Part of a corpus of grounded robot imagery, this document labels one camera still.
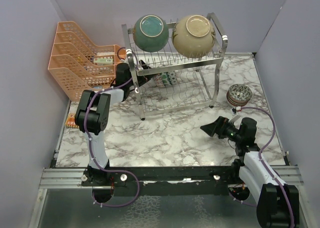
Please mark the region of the steel two-tier dish rack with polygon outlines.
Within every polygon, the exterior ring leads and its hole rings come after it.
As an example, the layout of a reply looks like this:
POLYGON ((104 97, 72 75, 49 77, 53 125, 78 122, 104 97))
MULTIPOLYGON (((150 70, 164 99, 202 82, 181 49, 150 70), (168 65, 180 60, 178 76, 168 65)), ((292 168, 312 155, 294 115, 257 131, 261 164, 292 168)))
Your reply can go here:
POLYGON ((206 18, 212 23, 216 38, 210 53, 201 58, 187 58, 179 54, 172 41, 158 52, 145 52, 133 40, 133 27, 121 26, 125 53, 132 79, 133 93, 139 118, 186 109, 215 106, 220 89, 220 68, 228 47, 228 36, 216 14, 206 18), (143 60, 151 69, 141 69, 143 60), (175 71, 178 84, 157 87, 154 80, 139 87, 139 76, 175 71))

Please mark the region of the pink patterned small bowl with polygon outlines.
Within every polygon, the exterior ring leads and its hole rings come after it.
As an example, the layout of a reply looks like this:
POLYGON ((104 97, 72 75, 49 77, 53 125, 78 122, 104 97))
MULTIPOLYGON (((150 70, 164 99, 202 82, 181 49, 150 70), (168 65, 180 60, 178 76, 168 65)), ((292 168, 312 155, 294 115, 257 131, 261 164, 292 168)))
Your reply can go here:
POLYGON ((228 89, 229 96, 237 101, 249 101, 252 98, 251 89, 244 84, 233 84, 228 89))

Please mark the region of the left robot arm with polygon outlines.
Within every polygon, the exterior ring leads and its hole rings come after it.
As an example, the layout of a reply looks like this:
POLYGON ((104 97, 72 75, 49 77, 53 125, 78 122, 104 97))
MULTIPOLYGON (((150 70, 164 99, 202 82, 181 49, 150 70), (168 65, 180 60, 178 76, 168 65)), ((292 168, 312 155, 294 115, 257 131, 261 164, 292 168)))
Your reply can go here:
POLYGON ((86 139, 89 162, 83 174, 87 182, 101 186, 110 182, 109 158, 105 151, 104 130, 107 127, 110 107, 125 101, 134 85, 128 63, 116 66, 115 81, 107 89, 100 91, 84 90, 75 113, 75 124, 86 139))

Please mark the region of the dark red patterned bowl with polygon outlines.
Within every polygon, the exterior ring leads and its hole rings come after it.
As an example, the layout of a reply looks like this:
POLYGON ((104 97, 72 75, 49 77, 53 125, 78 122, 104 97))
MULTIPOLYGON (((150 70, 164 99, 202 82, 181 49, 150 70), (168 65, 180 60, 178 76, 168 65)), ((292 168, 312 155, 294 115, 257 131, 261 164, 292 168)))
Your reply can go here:
POLYGON ((160 88, 164 87, 164 83, 162 81, 162 77, 161 77, 161 75, 159 73, 155 74, 153 79, 154 79, 154 82, 155 82, 157 87, 160 87, 160 88))

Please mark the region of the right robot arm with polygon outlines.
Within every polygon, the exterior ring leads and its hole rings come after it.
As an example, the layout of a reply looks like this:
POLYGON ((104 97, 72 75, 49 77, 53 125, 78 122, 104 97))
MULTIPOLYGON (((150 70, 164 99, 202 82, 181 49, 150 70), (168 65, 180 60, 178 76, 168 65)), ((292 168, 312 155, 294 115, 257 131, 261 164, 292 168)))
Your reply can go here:
POLYGON ((271 168, 256 144, 257 122, 249 117, 241 120, 239 128, 226 117, 202 125, 210 137, 229 139, 235 143, 237 159, 232 163, 229 177, 244 182, 256 202, 256 216, 262 228, 298 228, 300 226, 299 191, 287 184, 271 168))

